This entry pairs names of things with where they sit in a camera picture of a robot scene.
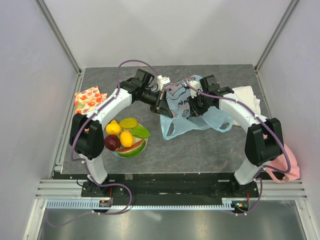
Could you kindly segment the light blue plastic bag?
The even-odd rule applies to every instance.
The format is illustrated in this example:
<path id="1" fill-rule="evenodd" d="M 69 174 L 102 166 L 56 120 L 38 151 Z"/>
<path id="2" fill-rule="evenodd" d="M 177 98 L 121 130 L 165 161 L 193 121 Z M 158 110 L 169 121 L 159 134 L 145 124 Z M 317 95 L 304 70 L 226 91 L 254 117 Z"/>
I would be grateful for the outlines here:
<path id="1" fill-rule="evenodd" d="M 191 96 L 190 90 L 184 86 L 184 80 L 168 82 L 162 88 L 166 91 L 166 100 L 172 118 L 161 115 L 160 125 L 162 136 L 171 140 L 188 131 L 214 129 L 225 133 L 229 131 L 234 120 L 225 112 L 212 106 L 204 115 L 191 116 L 191 108 L 187 98 Z"/>

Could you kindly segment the green fake starfruit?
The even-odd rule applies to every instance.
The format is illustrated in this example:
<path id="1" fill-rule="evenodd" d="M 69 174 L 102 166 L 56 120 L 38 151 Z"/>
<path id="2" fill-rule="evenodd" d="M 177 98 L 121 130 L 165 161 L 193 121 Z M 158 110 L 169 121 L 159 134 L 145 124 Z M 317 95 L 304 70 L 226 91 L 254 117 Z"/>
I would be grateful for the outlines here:
<path id="1" fill-rule="evenodd" d="M 139 139 L 147 139 L 150 137 L 150 132 L 143 126 L 138 125 L 131 129 L 131 134 Z"/>

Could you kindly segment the yellow fake mango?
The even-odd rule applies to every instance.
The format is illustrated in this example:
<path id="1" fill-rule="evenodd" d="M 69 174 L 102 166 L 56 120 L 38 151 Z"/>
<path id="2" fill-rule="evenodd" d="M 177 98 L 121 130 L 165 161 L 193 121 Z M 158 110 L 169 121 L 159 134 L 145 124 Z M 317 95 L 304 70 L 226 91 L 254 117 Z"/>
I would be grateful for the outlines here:
<path id="1" fill-rule="evenodd" d="M 122 129 L 132 129 L 138 126 L 138 124 L 139 124 L 138 121 L 133 117 L 124 118 L 119 122 L 119 126 Z"/>

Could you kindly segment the yellow fake lemon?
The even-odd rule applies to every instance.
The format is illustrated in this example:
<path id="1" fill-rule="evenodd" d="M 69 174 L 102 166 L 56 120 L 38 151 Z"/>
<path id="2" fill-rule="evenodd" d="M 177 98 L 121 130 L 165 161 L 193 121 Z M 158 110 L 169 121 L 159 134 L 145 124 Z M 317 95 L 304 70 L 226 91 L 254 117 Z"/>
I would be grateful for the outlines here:
<path id="1" fill-rule="evenodd" d="M 119 139 L 124 148 L 130 148 L 135 143 L 134 136 L 129 131 L 123 131 Z"/>
<path id="2" fill-rule="evenodd" d="M 108 135 L 120 135 L 122 132 L 122 128 L 116 120 L 112 120 L 107 126 L 105 127 L 106 133 Z"/>

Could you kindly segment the fake watermelon slice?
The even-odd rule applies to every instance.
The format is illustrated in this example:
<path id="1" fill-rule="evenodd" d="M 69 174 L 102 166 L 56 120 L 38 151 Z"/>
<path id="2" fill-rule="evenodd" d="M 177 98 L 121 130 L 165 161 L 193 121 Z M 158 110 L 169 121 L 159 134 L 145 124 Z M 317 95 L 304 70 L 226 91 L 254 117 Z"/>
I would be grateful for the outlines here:
<path id="1" fill-rule="evenodd" d="M 125 147 L 116 151 L 117 155 L 122 158 L 133 158 L 139 155 L 146 147 L 146 141 L 140 140 L 136 142 L 132 147 Z"/>

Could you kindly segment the red fake apple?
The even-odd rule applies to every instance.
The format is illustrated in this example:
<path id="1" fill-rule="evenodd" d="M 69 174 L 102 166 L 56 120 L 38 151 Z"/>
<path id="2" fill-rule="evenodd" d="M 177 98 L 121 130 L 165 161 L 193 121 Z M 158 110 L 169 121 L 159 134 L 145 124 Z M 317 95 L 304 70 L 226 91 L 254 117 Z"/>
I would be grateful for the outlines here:
<path id="1" fill-rule="evenodd" d="M 110 151 L 117 151 L 121 147 L 121 142 L 117 135 L 110 134 L 104 138 L 104 145 Z"/>

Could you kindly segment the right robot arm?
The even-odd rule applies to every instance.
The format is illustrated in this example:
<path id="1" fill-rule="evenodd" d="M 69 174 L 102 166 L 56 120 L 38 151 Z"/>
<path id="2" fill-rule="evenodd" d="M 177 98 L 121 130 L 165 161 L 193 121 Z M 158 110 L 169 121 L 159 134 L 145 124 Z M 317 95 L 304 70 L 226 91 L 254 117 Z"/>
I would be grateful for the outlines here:
<path id="1" fill-rule="evenodd" d="M 247 191 L 247 184 L 267 168 L 269 162 L 285 152 L 280 121 L 252 110 L 230 87 L 220 87 L 214 75 L 199 81 L 185 80 L 184 85 L 190 90 L 187 100 L 192 115 L 203 116 L 210 108 L 216 107 L 245 131 L 246 159 L 234 172 L 234 180 L 229 184 L 233 196 L 242 196 Z"/>

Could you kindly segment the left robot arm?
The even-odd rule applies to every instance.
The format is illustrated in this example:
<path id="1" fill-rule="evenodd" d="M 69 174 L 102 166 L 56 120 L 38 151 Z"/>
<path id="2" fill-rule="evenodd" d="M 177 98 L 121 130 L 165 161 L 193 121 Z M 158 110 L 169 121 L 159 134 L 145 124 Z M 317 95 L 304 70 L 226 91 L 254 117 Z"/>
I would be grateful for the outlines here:
<path id="1" fill-rule="evenodd" d="M 157 80 L 155 91 L 149 86 L 153 79 Z M 94 182 L 92 191 L 99 197 L 106 196 L 110 191 L 110 185 L 105 181 L 108 173 L 101 156 L 105 147 L 104 128 L 119 112 L 135 101 L 148 104 L 153 113 L 171 118 L 173 114 L 163 88 L 170 82 L 169 77 L 155 77 L 145 70 L 138 69 L 134 77 L 121 81 L 101 106 L 89 113 L 77 113 L 73 116 L 69 136 L 69 144 L 72 147 L 70 158 L 74 162 L 83 162 L 89 180 Z"/>

